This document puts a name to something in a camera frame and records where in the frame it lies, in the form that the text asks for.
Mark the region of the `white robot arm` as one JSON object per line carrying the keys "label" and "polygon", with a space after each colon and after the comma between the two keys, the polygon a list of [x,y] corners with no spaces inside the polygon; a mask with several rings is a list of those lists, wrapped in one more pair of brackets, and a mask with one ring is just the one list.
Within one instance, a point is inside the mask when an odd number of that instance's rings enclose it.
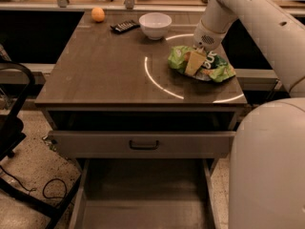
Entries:
{"label": "white robot arm", "polygon": [[194,44],[215,49],[234,20],[289,95],[255,108],[237,128],[229,229],[305,229],[305,27],[270,0],[211,0]]}

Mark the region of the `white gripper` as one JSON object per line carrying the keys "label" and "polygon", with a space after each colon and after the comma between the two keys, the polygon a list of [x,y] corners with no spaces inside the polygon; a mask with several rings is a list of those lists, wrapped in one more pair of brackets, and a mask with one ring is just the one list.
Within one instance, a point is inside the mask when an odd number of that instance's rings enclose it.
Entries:
{"label": "white gripper", "polygon": [[193,45],[200,50],[185,53],[184,59],[187,62],[185,74],[194,76],[207,58],[205,51],[215,50],[221,44],[224,36],[224,33],[207,29],[203,22],[199,21],[193,33]]}

